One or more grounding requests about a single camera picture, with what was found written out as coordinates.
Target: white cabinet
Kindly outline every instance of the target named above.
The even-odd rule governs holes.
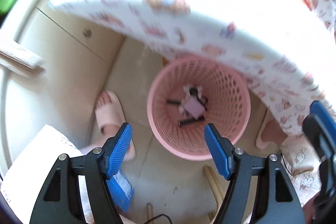
[[[124,40],[122,34],[84,18],[54,11],[48,6],[48,1],[41,0],[37,8],[104,61],[111,62],[115,58]]]
[[[34,79],[10,74],[5,120],[11,159],[45,124],[61,131],[77,147],[87,145],[96,97],[112,59],[102,60],[38,9],[20,43],[46,60],[46,71]]]

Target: metal screw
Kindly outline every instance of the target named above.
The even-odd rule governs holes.
[[[59,160],[65,160],[67,158],[67,154],[62,154],[62,155],[59,155],[58,159]]]
[[[238,154],[238,155],[242,155],[244,153],[244,149],[242,149],[242,148],[236,148],[235,149],[235,153]]]
[[[327,157],[326,157],[326,156],[323,156],[323,157],[320,159],[320,163],[325,162],[326,159],[327,159]]]
[[[93,152],[94,154],[99,154],[100,152],[102,152],[102,148],[101,148],[101,147],[96,147],[96,148],[94,148],[94,149],[92,150],[92,152]]]
[[[92,36],[92,31],[90,29],[84,29],[83,36],[86,38],[90,38]]]
[[[278,160],[278,157],[275,156],[274,154],[271,154],[271,155],[269,155],[269,159],[270,159],[271,161],[277,161],[277,160]]]

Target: pink laundry basket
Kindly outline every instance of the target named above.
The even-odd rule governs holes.
[[[208,98],[205,120],[179,127],[185,117],[167,100],[185,97],[183,86],[202,86]],[[235,144],[243,134],[251,106],[247,85],[233,69],[202,57],[189,56],[172,61],[152,83],[147,115],[158,141],[171,153],[187,160],[209,160],[204,126],[213,123],[219,133]]]

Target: slipper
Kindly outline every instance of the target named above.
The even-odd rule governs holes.
[[[104,134],[104,126],[114,124],[120,127],[124,122],[126,122],[124,111],[121,107],[119,99],[112,91],[107,91],[107,93],[109,94],[112,103],[107,103],[95,110],[97,124],[102,134]],[[134,158],[135,148],[133,140],[131,140],[123,162],[131,161]]]
[[[264,116],[264,120],[263,120],[263,122],[261,124],[261,127],[259,129],[259,132],[258,132],[257,139],[255,140],[255,146],[257,148],[259,148],[260,150],[264,150],[271,143],[271,142],[264,142],[261,139],[261,135],[262,135],[262,133],[263,133],[265,127],[266,127],[266,124],[273,119],[274,119],[274,117],[273,117],[271,111],[269,110],[269,108],[267,108],[265,116]]]

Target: floor tile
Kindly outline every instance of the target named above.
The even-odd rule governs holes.
[[[171,154],[154,138],[128,217],[136,223],[145,222],[146,204],[152,203],[155,215],[167,214],[174,224],[209,222],[207,214],[216,208],[216,202],[203,175],[204,164],[213,165],[213,161],[183,160]],[[166,223],[166,220],[155,223]]]
[[[127,121],[149,125],[146,111],[148,91],[162,66],[161,55],[139,41],[125,39],[106,87],[118,96]]]
[[[146,204],[152,203],[154,215],[167,214],[174,224],[209,223],[208,213],[216,208],[216,202],[203,174],[203,165],[213,167],[224,190],[228,182],[219,176],[213,160],[188,161],[171,154],[155,138],[150,129],[146,102],[147,94],[158,71],[162,57],[142,43],[127,38],[114,63],[105,89],[114,91],[124,109],[127,122],[133,127],[136,159],[122,164],[122,171],[133,186],[135,193],[127,216],[137,224],[147,220]],[[260,129],[266,106],[254,94],[251,97],[251,115],[247,128],[235,147],[247,153],[266,157],[277,151],[276,145],[260,151],[255,139]],[[96,123],[91,142],[99,138]],[[250,184],[250,194],[245,216],[252,211],[257,178]],[[162,218],[155,224],[167,223]]]

